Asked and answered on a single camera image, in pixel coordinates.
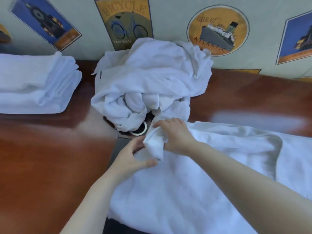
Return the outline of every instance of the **white ring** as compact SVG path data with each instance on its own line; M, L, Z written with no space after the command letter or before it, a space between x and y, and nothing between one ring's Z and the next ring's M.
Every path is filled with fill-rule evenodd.
M134 133L133 131L129 131L130 134L131 134L131 135L135 135L135 136L143 135L143 134L146 132L146 130L147 130L147 124L146 124L146 122L144 121L143 124L144 124L144 130L143 130L141 133Z

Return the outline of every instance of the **wooden table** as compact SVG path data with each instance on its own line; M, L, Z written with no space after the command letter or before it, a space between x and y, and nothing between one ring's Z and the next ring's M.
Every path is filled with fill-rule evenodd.
M0 114L0 233L57 234L105 172L118 133L90 106L94 61L56 115ZM312 84L213 69L190 120L312 136Z

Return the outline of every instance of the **white cloth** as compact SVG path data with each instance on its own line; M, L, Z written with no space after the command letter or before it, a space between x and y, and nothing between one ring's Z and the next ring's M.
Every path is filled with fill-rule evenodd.
M72 57L61 52L51 56L19 56L0 54L0 90L22 90L28 86L44 87L55 78L57 67L75 64Z
M198 141L312 199L312 138L232 124L187 126ZM256 234L193 160L163 151L164 140L161 129L150 128L146 149L135 156L162 161L117 187L108 217L151 234Z
M73 70L49 91L28 87L22 92L0 93L0 113L5 114L54 114L63 112L81 81L82 73Z
M137 39L130 50L106 52L98 62L91 105L124 132L137 130L149 111L187 120L190 97L207 88L210 57L192 43Z

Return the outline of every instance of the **person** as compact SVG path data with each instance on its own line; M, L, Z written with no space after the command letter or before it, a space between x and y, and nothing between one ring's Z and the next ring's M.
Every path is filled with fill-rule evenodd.
M312 202L209 145L198 142L181 119L160 120L168 136L164 149L190 157L216 183L258 233L312 233ZM61 234L102 233L115 188L140 169L157 165L155 159L137 161L144 137L125 146L111 167L90 188Z

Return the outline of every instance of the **wall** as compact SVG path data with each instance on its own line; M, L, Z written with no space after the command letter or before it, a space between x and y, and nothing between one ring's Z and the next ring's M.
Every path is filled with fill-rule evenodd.
M0 0L0 23L13 37L2 51L15 54L48 55L55 52L49 43L11 14L13 0ZM113 51L102 18L93 0L49 0L82 36L63 50L76 59L99 59ZM246 42L235 52L213 57L214 68L262 69L260 74L297 78L312 67L312 57L275 65L285 20L312 10L310 0L150 0L154 38L187 41L187 26L202 8L224 4L239 9L250 26Z

